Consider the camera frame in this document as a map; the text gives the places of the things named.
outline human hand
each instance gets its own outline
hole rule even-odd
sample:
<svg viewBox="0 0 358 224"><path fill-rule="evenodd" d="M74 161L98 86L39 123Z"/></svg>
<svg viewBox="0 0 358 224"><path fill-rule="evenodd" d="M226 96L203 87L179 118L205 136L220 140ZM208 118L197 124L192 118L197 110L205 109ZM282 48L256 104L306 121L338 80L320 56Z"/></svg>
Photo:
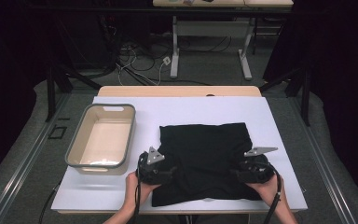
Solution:
<svg viewBox="0 0 358 224"><path fill-rule="evenodd" d="M135 211L135 191L137 186L138 177L136 177L135 172L129 173L126 177L126 194L124 203L112 217L104 222L104 224L125 224L130 220ZM141 183L141 199L139 204L143 204L153 189L158 187L159 185L147 185Z"/></svg>
<svg viewBox="0 0 358 224"><path fill-rule="evenodd" d="M284 224L297 224L294 214L290 211L289 203L286 199L286 193L283 185L283 178L280 176L282 187L281 195L277 207L275 208L275 214L281 223ZM261 199L271 206L274 201L275 195L278 192L278 177L274 175L269 181L264 184L246 184L252 189L255 189L260 195Z"/></svg>
<svg viewBox="0 0 358 224"><path fill-rule="evenodd" d="M123 207L130 209L135 208L135 191L138 185L138 177L135 172L129 173L126 178L126 195L123 203ZM153 189L158 188L160 185L147 185L141 183L141 199L139 204L143 204Z"/></svg>
<svg viewBox="0 0 358 224"><path fill-rule="evenodd" d="M282 181L282 189L281 189L281 198L285 199L284 195L284 186L283 186L283 178ZM261 199L268 205L271 206L274 201L274 197L278 191L278 177L274 175L269 181L264 184L246 184L251 187L260 195Z"/></svg>

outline black t-shirt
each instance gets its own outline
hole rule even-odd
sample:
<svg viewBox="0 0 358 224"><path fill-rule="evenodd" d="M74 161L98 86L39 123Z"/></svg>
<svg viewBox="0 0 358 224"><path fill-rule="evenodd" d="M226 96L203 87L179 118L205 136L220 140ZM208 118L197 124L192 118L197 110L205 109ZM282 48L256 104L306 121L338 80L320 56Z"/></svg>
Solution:
<svg viewBox="0 0 358 224"><path fill-rule="evenodd" d="M166 159L159 170L177 169L170 184L153 191L152 206L205 198L260 200L230 173L252 148L245 123L160 127L160 142L158 151Z"/></svg>

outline white desk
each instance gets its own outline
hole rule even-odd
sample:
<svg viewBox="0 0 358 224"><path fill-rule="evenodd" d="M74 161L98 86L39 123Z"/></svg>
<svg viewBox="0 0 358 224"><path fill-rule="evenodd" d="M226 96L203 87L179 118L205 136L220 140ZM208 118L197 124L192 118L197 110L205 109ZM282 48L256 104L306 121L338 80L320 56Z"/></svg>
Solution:
<svg viewBox="0 0 358 224"><path fill-rule="evenodd" d="M190 7L183 0L154 0L155 7ZM292 0L213 0L211 3L195 0L191 7L240 7L258 9L261 7L291 7ZM178 21L172 19L173 50L171 78L177 78L179 65L179 35L188 36L231 36L244 38L242 49L238 50L242 72L246 80L252 79L251 70L246 58L246 50L252 37L248 21Z"/></svg>
<svg viewBox="0 0 358 224"><path fill-rule="evenodd" d="M125 103L134 105L136 109L136 127L127 173L136 169L138 157L143 151L151 146L159 147L159 126L245 122L254 146L279 148L267 156L284 176L290 207L294 211L307 209L269 105L263 97L95 97L94 103ZM124 200L127 173L82 175L68 167L51 209L61 213L114 213ZM140 213L233 214L268 210L261 201L213 199L152 207L149 197L141 206Z"/></svg>

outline black curtain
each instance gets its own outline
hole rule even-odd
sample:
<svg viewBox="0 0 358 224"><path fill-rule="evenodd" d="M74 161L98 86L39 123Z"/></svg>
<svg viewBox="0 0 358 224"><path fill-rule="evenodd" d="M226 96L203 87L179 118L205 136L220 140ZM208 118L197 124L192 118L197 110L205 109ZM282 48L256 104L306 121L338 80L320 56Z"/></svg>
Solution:
<svg viewBox="0 0 358 224"><path fill-rule="evenodd" d="M333 147L358 186L358 1L296 0L293 11L327 16L288 20L264 79L309 66L311 91L324 102Z"/></svg>
<svg viewBox="0 0 358 224"><path fill-rule="evenodd" d="M21 6L0 0L0 163L32 114L34 86L46 78L46 61Z"/></svg>

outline beige tray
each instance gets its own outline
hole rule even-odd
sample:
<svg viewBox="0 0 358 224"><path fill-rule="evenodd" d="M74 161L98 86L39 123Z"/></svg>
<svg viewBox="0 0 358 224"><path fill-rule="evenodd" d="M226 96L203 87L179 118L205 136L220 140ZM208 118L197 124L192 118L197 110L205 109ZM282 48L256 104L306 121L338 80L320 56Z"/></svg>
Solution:
<svg viewBox="0 0 358 224"><path fill-rule="evenodd" d="M66 163L82 173L124 174L134 124L132 105L89 105L66 153Z"/></svg>

